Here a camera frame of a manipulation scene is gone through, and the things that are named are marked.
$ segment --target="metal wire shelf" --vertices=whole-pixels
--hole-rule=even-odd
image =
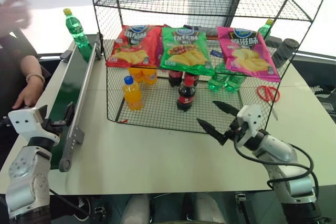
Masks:
[[[92,0],[96,20],[103,43],[105,57],[110,56],[113,41],[122,25],[167,24],[216,27],[230,26],[236,18],[272,18],[272,34],[282,31],[280,38],[292,38],[299,44],[304,40],[323,0]],[[218,41],[208,40],[208,51],[221,51]],[[268,44],[273,54],[278,45]],[[278,68],[282,78],[295,54],[284,52],[284,64]],[[222,61],[211,56],[213,66]],[[224,89],[213,93],[207,89],[210,77],[201,76],[196,89],[196,98],[187,112],[176,108],[177,88],[168,84],[167,72],[158,70],[155,85],[141,84],[144,108],[130,111],[123,99],[123,77],[127,69],[107,68],[107,115],[114,122],[157,127],[161,129],[204,133],[196,118],[211,121],[219,131],[228,128],[232,116],[221,112],[213,100],[225,101],[237,108],[248,104],[260,104],[261,127],[266,128],[271,116],[271,107],[256,95],[259,85],[278,88],[279,83],[266,82],[247,77],[240,91],[229,93]]]

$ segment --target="plastic bottle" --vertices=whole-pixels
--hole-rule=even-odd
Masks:
[[[143,68],[142,75],[143,80],[150,85],[153,85],[157,81],[156,69]]]
[[[80,53],[83,56],[83,59],[88,62],[91,56],[92,47],[88,40],[88,37],[84,34],[84,30],[80,21],[72,15],[70,9],[66,8],[63,10],[64,14],[66,15],[65,24],[71,33],[75,43],[78,46]]]
[[[184,85],[181,85],[178,90],[180,96],[176,102],[177,108],[179,110],[187,111],[191,108],[196,94],[194,78],[192,76],[186,76],[184,78]]]
[[[140,83],[143,80],[141,68],[128,68],[128,72],[137,83]]]
[[[268,38],[268,36],[271,34],[271,33],[269,33],[269,34],[267,35],[267,37],[265,37],[266,34],[267,34],[267,32],[268,32],[268,30],[271,28],[271,25],[272,25],[272,24],[273,24],[273,19],[268,19],[268,20],[266,21],[266,23],[265,23],[262,27],[260,27],[260,28],[258,29],[258,32],[261,33],[261,35],[262,35],[262,37],[264,38],[264,40],[266,40],[266,39]]]
[[[222,62],[215,67],[215,72],[215,75],[208,82],[208,88],[214,92],[218,92],[228,78],[230,70],[227,70],[225,64]]]
[[[241,84],[244,82],[246,76],[230,74],[225,82],[225,89],[229,92],[237,92],[240,89]]]
[[[134,82],[131,76],[124,78],[125,85],[122,87],[125,101],[130,110],[140,110],[143,106],[139,85]]]
[[[183,75],[183,72],[169,70],[168,81],[169,81],[170,86],[172,87],[180,86],[182,82],[182,75]]]
[[[197,84],[198,84],[198,80],[199,80],[199,75],[197,75],[197,74],[193,74],[193,73],[185,73],[185,75],[184,75],[184,78],[186,77],[186,76],[191,76],[191,77],[193,77],[194,78],[194,86],[197,86]]]

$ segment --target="potato chip bag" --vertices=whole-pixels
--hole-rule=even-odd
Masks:
[[[121,68],[155,66],[160,34],[161,26],[122,26],[106,66]]]
[[[212,76],[215,71],[208,56],[205,33],[187,28],[162,28],[163,56],[160,67]]]
[[[217,30],[228,70],[266,81],[281,81],[261,33],[230,27]]]

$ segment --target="green chip bag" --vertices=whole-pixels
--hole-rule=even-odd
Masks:
[[[197,75],[215,71],[206,47],[205,33],[187,28],[162,28],[163,56],[160,67]]]

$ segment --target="green plastic bottle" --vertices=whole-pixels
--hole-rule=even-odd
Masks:
[[[266,33],[268,32],[268,30],[271,28],[271,25],[273,24],[273,19],[268,19],[266,21],[266,23],[260,27],[258,29],[258,32],[261,33],[262,37],[264,38],[264,40],[266,40],[268,38],[268,36],[270,35],[270,33],[266,36]]]
[[[224,85],[230,71],[225,68],[222,62],[215,67],[215,75],[208,82],[208,88],[214,92],[218,92]]]
[[[71,33],[75,43],[78,46],[80,53],[83,56],[83,59],[88,62],[92,52],[92,47],[88,40],[88,37],[84,34],[84,30],[78,18],[72,15],[70,9],[64,9],[64,14],[66,15],[65,24]]]
[[[240,89],[240,85],[244,82],[246,76],[231,74],[225,82],[225,89],[229,92],[237,92]]]

